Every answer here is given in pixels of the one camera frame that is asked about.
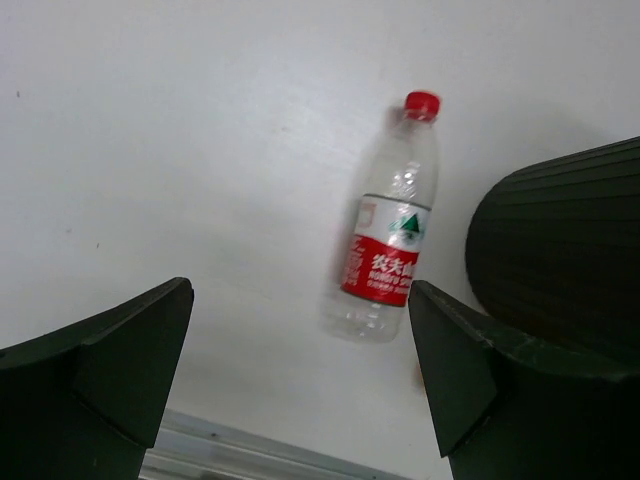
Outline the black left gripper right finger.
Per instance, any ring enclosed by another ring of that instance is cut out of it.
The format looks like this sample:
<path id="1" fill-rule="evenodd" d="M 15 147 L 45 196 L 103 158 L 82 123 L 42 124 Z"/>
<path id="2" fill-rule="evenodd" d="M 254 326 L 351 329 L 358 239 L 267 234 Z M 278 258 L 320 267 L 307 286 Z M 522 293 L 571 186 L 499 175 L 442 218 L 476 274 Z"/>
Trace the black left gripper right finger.
<path id="1" fill-rule="evenodd" d="M 426 281 L 409 314 L 440 455 L 456 479 L 635 479 L 639 361 L 559 345 Z"/>

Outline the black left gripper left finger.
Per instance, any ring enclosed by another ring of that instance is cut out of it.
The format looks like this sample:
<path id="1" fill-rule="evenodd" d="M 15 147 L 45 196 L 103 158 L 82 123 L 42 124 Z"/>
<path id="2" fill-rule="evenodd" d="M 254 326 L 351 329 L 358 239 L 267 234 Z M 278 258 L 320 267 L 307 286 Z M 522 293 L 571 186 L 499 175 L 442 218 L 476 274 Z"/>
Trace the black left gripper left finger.
<path id="1" fill-rule="evenodd" d="M 1 352 L 4 479 L 135 479 L 160 429 L 194 290 L 173 278 Z"/>

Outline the red label water bottle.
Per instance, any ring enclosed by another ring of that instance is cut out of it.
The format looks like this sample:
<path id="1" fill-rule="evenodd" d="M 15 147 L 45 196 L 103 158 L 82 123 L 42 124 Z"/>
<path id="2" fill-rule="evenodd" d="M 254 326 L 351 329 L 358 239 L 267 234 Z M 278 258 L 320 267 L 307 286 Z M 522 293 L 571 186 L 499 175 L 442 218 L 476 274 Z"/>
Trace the red label water bottle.
<path id="1" fill-rule="evenodd" d="M 334 336 L 370 343 L 397 336 L 437 190 L 440 107 L 435 93 L 408 93 L 367 160 L 338 288 L 326 310 Z"/>

